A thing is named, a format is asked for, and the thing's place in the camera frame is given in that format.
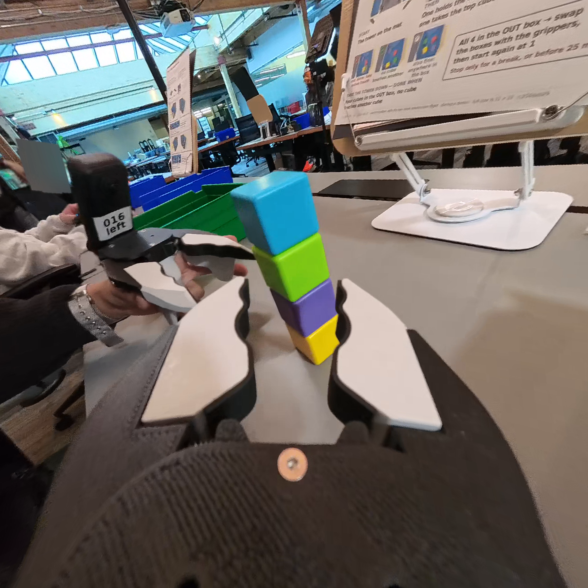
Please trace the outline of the black swivel chair base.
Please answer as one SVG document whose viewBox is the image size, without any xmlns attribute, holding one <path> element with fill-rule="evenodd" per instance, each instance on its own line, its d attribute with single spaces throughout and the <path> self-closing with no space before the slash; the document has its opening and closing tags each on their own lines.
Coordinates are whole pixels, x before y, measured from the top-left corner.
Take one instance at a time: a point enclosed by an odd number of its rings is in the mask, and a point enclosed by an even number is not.
<svg viewBox="0 0 588 588">
<path fill-rule="evenodd" d="M 67 371 L 63 367 L 55 370 L 48 376 L 38 381 L 35 385 L 27 388 L 17 398 L 17 405 L 22 408 L 33 406 L 48 398 L 63 383 L 67 376 Z M 68 410 L 85 393 L 85 382 L 81 380 L 70 395 L 55 409 L 53 416 L 56 419 L 54 429 L 64 431 L 73 425 L 75 418 L 72 417 Z"/>
</svg>

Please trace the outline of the wooden stand board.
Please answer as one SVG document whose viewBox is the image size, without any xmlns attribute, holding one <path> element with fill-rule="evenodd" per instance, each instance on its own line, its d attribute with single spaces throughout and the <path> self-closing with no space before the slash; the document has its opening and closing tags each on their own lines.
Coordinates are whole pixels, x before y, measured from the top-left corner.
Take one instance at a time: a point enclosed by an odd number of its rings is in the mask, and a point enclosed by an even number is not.
<svg viewBox="0 0 588 588">
<path fill-rule="evenodd" d="M 405 123 L 407 128 L 414 128 L 418 126 L 425 126 L 429 124 L 436 124 L 440 122 L 450 122 L 457 120 L 458 116 L 462 116 L 465 118 L 473 118 L 475 116 L 483 116 L 489 114 L 499 114 L 504 112 L 486 112 L 480 114 L 465 114 L 465 115 L 446 115 L 446 116 L 428 116 L 422 118 L 413 118 L 413 119 L 404 119 L 404 120 L 396 120 L 396 121 L 388 121 L 388 122 L 375 122 L 375 123 L 362 123 L 362 124 L 351 124 L 351 123 L 337 123 L 337 110 L 341 104 L 341 97 L 342 97 L 342 80 L 343 75 L 347 71 L 348 67 L 348 59 L 349 59 L 349 44 L 350 44 L 350 37 L 352 33 L 352 9 L 355 8 L 357 1 L 343 1 L 342 2 L 342 12 L 341 12 L 341 25 L 340 25 L 340 33 L 339 33 L 339 52 L 337 55 L 337 65 L 336 65 L 336 87 L 334 90 L 334 109 L 333 109 L 333 120 L 331 126 L 331 133 L 332 138 L 334 140 L 334 144 L 336 145 L 337 149 L 340 150 L 345 155 L 356 156 L 356 155 L 374 155 L 385 153 L 386 151 L 375 151 L 375 152 L 363 152 L 359 150 L 354 143 L 354 134 L 359 134 L 359 132 L 363 129 L 366 129 L 368 125 L 376 125 L 379 129 L 382 129 L 385 126 L 386 129 L 393 130 L 394 127 L 392 126 L 393 123 Z M 547 139 L 547 138 L 557 138 L 557 137 L 566 137 L 572 135 L 586 135 L 587 134 L 587 112 L 586 117 L 582 119 L 581 122 L 577 123 L 577 125 L 568 128 L 565 131 L 559 131 L 555 136 L 548 136 L 547 132 L 541 132 L 536 139 Z M 503 143 L 503 142 L 518 142 L 520 138 L 486 138 L 481 139 L 479 141 L 474 141 L 474 143 L 458 143 L 457 145 L 451 146 L 449 143 L 444 143 L 442 146 L 438 148 L 452 148 L 452 147 L 459 147 L 459 146 L 473 146 L 473 145 L 481 145 L 483 143 Z M 437 147 L 433 146 L 425 146 L 420 144 L 411 151 L 421 151 L 426 149 L 433 149 Z"/>
</svg>

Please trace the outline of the green plastic bin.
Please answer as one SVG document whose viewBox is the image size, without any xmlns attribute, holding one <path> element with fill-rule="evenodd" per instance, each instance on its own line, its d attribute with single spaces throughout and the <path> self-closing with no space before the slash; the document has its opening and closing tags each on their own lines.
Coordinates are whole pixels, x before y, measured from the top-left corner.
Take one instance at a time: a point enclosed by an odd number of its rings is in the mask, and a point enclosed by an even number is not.
<svg viewBox="0 0 588 588">
<path fill-rule="evenodd" d="M 246 231 L 231 197 L 231 191 L 240 186 L 241 183 L 221 183 L 204 185 L 199 192 L 187 191 L 134 217 L 134 227 L 195 229 L 232 235 L 242 241 Z"/>
</svg>

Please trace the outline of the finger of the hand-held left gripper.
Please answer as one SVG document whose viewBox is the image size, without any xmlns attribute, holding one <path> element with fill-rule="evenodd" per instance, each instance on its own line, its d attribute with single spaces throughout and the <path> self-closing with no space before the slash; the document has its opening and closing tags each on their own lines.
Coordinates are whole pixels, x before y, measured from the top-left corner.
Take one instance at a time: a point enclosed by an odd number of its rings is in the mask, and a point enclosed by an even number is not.
<svg viewBox="0 0 588 588">
<path fill-rule="evenodd" d="M 165 311 L 187 313 L 196 305 L 186 288 L 164 274 L 159 264 L 133 264 L 124 268 L 124 274 L 138 284 L 145 300 Z"/>
<path fill-rule="evenodd" d="M 255 260 L 248 248 L 215 233 L 184 234 L 180 237 L 180 251 L 190 265 L 208 270 L 222 282 L 233 279 L 237 261 Z"/>
</svg>

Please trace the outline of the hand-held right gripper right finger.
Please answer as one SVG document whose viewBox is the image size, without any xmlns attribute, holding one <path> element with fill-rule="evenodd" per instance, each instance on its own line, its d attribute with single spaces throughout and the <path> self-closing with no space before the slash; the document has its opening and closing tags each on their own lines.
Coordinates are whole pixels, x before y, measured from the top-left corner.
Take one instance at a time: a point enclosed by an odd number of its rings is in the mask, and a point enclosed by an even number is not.
<svg viewBox="0 0 588 588">
<path fill-rule="evenodd" d="M 380 422 L 441 430 L 442 420 L 408 328 L 350 279 L 337 284 L 339 346 L 332 360 L 329 401 L 346 394 Z"/>
</svg>

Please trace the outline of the purple cube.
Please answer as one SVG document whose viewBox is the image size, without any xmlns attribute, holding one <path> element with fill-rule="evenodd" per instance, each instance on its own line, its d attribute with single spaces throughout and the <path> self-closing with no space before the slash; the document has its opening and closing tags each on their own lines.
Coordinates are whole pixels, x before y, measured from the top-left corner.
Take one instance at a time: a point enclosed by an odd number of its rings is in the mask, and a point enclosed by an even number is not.
<svg viewBox="0 0 588 588">
<path fill-rule="evenodd" d="M 292 302 L 270 290 L 278 313 L 303 337 L 308 337 L 336 315 L 334 287 L 330 278 Z"/>
</svg>

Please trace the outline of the light blue cube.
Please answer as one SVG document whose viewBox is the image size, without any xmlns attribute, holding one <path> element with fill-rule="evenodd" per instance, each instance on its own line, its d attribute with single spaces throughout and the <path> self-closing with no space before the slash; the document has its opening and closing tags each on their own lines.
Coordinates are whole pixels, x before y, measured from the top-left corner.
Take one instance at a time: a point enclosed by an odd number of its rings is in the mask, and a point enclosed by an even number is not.
<svg viewBox="0 0 588 588">
<path fill-rule="evenodd" d="M 309 177 L 274 171 L 231 191 L 246 238 L 263 252 L 279 255 L 319 232 Z"/>
</svg>

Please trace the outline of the person's left forearm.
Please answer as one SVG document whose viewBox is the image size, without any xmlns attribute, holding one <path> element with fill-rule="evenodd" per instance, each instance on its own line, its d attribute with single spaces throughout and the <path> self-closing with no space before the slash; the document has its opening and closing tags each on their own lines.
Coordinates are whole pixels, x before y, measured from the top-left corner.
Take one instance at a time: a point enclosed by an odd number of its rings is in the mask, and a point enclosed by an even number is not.
<svg viewBox="0 0 588 588">
<path fill-rule="evenodd" d="M 76 285 L 61 285 L 30 299 L 1 298 L 1 403 L 62 367 L 96 341 L 68 302 Z"/>
</svg>

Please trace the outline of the yellow cube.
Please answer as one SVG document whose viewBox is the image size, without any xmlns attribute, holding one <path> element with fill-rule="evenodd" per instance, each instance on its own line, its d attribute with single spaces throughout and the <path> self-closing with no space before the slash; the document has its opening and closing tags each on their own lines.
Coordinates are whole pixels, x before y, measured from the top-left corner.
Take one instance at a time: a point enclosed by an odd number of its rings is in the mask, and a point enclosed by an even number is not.
<svg viewBox="0 0 588 588">
<path fill-rule="evenodd" d="M 308 336 L 303 336 L 293 327 L 287 326 L 295 348 L 312 364 L 320 365 L 332 356 L 339 345 L 336 336 L 338 315 L 329 319 Z"/>
</svg>

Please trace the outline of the blue plastic bin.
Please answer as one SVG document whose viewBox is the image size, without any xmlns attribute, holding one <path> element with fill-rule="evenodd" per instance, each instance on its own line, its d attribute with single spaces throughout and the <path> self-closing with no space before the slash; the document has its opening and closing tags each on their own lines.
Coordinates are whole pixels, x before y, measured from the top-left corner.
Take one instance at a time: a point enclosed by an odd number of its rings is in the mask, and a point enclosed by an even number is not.
<svg viewBox="0 0 588 588">
<path fill-rule="evenodd" d="M 187 192 L 199 192 L 204 185 L 233 183 L 228 166 L 206 169 L 169 183 L 166 179 L 171 177 L 157 174 L 132 182 L 129 185 L 132 209 L 146 212 Z"/>
</svg>

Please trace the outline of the background instruction board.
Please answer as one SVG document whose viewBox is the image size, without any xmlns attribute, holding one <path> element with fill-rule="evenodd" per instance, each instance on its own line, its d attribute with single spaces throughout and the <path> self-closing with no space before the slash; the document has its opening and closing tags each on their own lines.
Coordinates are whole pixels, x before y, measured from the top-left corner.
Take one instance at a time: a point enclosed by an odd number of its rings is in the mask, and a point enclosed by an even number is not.
<svg viewBox="0 0 588 588">
<path fill-rule="evenodd" d="M 198 171 L 197 121 L 192 110 L 195 52 L 186 48 L 166 70 L 170 168 L 176 179 Z"/>
</svg>

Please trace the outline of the black pole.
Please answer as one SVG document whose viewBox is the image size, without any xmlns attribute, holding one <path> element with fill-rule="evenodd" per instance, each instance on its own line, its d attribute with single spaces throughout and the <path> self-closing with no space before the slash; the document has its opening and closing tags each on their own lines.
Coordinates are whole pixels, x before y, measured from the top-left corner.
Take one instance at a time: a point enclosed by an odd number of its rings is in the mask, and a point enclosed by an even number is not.
<svg viewBox="0 0 588 588">
<path fill-rule="evenodd" d="M 143 36 L 143 33 L 138 23 L 136 22 L 136 19 L 128 4 L 128 1 L 116 1 L 116 3 L 118 4 L 119 9 L 121 10 L 122 15 L 126 20 L 126 23 L 128 24 L 134 36 L 138 48 L 141 50 L 141 54 L 143 55 L 145 63 L 147 64 L 151 72 L 151 76 L 153 77 L 153 80 L 155 81 L 158 87 L 158 90 L 162 96 L 163 101 L 167 103 L 168 97 L 166 90 L 166 82 L 164 81 L 164 78 L 158 68 L 158 65 L 156 64 L 155 59 L 151 54 L 150 48 L 145 40 L 145 37 Z"/>
</svg>

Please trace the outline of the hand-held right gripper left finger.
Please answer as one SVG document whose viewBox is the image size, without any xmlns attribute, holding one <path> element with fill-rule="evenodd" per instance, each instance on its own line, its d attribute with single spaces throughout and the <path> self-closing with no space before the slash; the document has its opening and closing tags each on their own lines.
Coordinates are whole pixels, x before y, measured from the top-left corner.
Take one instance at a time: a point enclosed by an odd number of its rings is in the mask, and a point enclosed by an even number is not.
<svg viewBox="0 0 588 588">
<path fill-rule="evenodd" d="M 234 277 L 180 320 L 142 423 L 249 414 L 256 401 L 249 305 L 248 279 Z"/>
</svg>

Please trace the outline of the lime green cube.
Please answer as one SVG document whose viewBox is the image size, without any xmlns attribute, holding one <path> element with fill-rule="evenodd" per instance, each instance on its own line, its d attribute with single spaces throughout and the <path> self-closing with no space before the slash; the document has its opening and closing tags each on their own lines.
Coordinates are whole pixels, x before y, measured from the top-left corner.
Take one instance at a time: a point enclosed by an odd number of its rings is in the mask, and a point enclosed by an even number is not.
<svg viewBox="0 0 588 588">
<path fill-rule="evenodd" d="M 252 252 L 268 288 L 296 302 L 330 277 L 320 233 L 281 254 L 271 255 L 253 246 Z"/>
</svg>

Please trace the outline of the ceiling projector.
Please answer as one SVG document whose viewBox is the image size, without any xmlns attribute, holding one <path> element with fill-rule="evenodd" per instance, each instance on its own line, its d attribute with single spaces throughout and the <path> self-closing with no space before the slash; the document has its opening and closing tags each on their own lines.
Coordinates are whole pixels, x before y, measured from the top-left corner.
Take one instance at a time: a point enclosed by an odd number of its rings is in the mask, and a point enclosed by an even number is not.
<svg viewBox="0 0 588 588">
<path fill-rule="evenodd" d="M 191 32 L 195 18 L 182 1 L 158 1 L 154 5 L 160 19 L 161 35 L 166 38 Z"/>
</svg>

